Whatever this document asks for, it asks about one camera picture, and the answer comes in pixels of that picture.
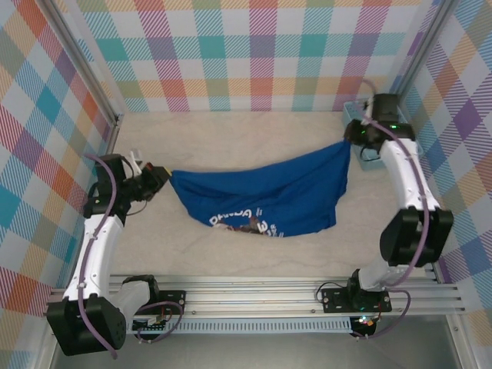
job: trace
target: cloth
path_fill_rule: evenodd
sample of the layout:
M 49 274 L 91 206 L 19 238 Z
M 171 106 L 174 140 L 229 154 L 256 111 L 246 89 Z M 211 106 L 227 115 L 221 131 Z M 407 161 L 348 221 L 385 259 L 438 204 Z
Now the cloth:
M 350 144 L 247 171 L 175 170 L 170 182 L 189 215 L 211 227 L 289 237 L 336 224 L 347 189 Z

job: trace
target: plaid wall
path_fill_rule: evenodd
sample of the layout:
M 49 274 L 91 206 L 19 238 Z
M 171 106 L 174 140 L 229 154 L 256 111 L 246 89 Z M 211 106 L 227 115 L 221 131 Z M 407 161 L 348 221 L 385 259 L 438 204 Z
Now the plaid wall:
M 130 111 L 341 110 L 397 85 L 439 2 L 77 0 Z
M 404 101 L 430 186 L 455 215 L 440 265 L 492 361 L 492 1 L 462 0 Z
M 109 125 L 35 0 L 0 0 L 0 368 L 32 364 Z

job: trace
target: purple cable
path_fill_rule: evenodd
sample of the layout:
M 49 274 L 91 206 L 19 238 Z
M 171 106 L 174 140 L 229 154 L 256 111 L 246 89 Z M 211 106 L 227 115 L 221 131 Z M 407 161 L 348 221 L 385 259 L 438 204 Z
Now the purple cable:
M 106 348 L 111 353 L 111 356 L 113 359 L 118 358 L 118 354 L 116 353 L 116 350 L 107 342 L 104 337 L 102 337 L 99 332 L 96 331 L 92 323 L 90 322 L 87 313 L 85 313 L 85 307 L 84 307 L 84 287 L 81 287 L 81 284 L 84 283 L 84 274 L 85 274 L 85 268 L 87 267 L 87 261 L 89 254 L 91 253 L 91 248 L 92 245 L 94 244 L 94 240 L 98 237 L 99 231 L 102 229 L 104 226 L 106 219 L 108 219 L 109 212 L 113 208 L 113 204 L 115 203 L 116 199 L 116 179 L 113 173 L 111 172 L 111 169 L 96 155 L 92 154 L 85 154 L 86 158 L 89 158 L 93 161 L 98 162 L 108 173 L 109 179 L 111 180 L 111 199 L 109 200 L 108 207 L 106 209 L 105 214 L 103 215 L 101 221 L 99 222 L 99 225 L 97 228 L 94 230 L 94 234 L 92 235 L 91 239 L 89 239 L 89 242 L 87 243 L 87 248 L 85 249 L 84 257 L 82 258 L 82 264 L 80 267 L 80 276 L 78 278 L 78 309 L 80 310 L 80 316 L 82 320 L 84 321 L 85 326 L 89 331 L 94 335 L 94 337 Z
M 369 339 L 369 337 L 371 337 L 371 339 L 378 338 L 378 337 L 382 336 L 383 334 L 386 334 L 387 332 L 393 330 L 393 328 L 395 328 L 397 325 L 399 325 L 399 323 L 401 323 L 401 321 L 403 320 L 405 315 L 407 315 L 408 309 L 410 309 L 410 303 L 411 303 L 412 299 L 411 299 L 410 293 L 408 291 L 406 291 L 406 290 L 389 290 L 389 291 L 394 292 L 395 294 L 406 294 L 407 295 L 407 306 L 405 306 L 403 313 L 397 318 L 396 321 L 393 322 L 393 324 L 387 326 L 386 328 L 382 329 L 381 331 L 377 332 L 376 334 L 373 334 L 372 336 L 367 336 L 367 339 Z M 353 332 L 353 333 L 358 337 L 366 337 L 363 334 L 360 334 L 357 332 Z
M 141 329 L 139 329 L 137 331 L 137 337 L 138 339 L 140 340 L 140 342 L 145 342 L 147 344 L 153 344 L 155 342 L 159 342 L 160 340 L 164 340 L 166 337 L 169 337 L 169 335 L 176 330 L 176 328 L 178 328 L 178 325 L 181 323 L 181 319 L 183 318 L 183 307 L 180 305 L 180 304 L 177 304 L 173 301 L 161 301 L 161 302 L 156 302 L 155 304 L 150 304 L 150 305 L 147 305 L 147 306 L 143 306 L 141 307 L 138 312 L 140 311 L 145 311 L 147 309 L 152 309 L 152 308 L 156 308 L 157 306 L 164 306 L 164 305 L 171 305 L 171 306 L 175 306 L 179 309 L 179 319 L 178 321 L 176 322 L 176 324 L 174 325 L 173 328 L 171 328 L 169 331 L 167 332 L 164 332 L 163 334 L 160 334 L 157 338 L 155 338 L 154 340 L 144 340 L 141 336 L 140 336 L 140 332 L 141 332 Z
M 366 79 L 363 79 L 362 82 L 368 84 L 373 89 L 374 93 L 376 92 L 376 88 L 375 88 L 374 83 L 372 81 L 368 81 Z M 405 153 L 405 155 L 407 156 L 407 160 L 410 162 L 410 165 L 412 167 L 412 171 L 415 175 L 415 179 L 417 181 L 417 186 L 418 186 L 418 191 L 421 195 L 422 207 L 424 208 L 424 224 L 423 224 L 421 239 L 418 242 L 418 246 L 417 246 L 417 250 L 415 251 L 415 255 L 412 258 L 410 264 L 408 265 L 408 269 L 405 271 L 405 273 L 396 282 L 390 283 L 387 285 L 389 287 L 395 287 L 395 286 L 398 286 L 399 284 L 402 284 L 403 282 L 405 282 L 408 279 L 411 272 L 415 268 L 415 265 L 417 264 L 418 259 L 420 258 L 421 254 L 422 254 L 422 251 L 424 250 L 425 241 L 427 240 L 427 234 L 429 232 L 431 215 L 429 213 L 429 206 L 427 203 L 427 197 L 425 195 L 424 183 L 422 182 L 422 178 L 420 177 L 420 174 L 418 172 L 417 165 L 415 164 L 414 159 L 411 157 L 410 152 L 405 147 L 403 142 L 398 138 L 398 136 L 396 136 L 389 129 L 387 129 L 387 128 L 383 127 L 382 125 L 380 125 L 379 123 L 377 123 L 373 118 L 369 118 L 368 116 L 366 116 L 366 114 L 364 113 L 364 111 L 362 110 L 362 108 L 360 107 L 359 104 L 356 103 L 355 107 L 356 107 L 357 111 L 359 112 L 359 114 L 361 114 L 361 116 L 364 119 L 366 119 L 369 122 L 369 124 L 373 125 L 375 128 L 379 129 L 380 131 L 384 132 L 385 134 L 387 134 L 388 136 L 393 138 L 393 140 L 398 144 L 398 146 L 400 146 L 403 153 Z

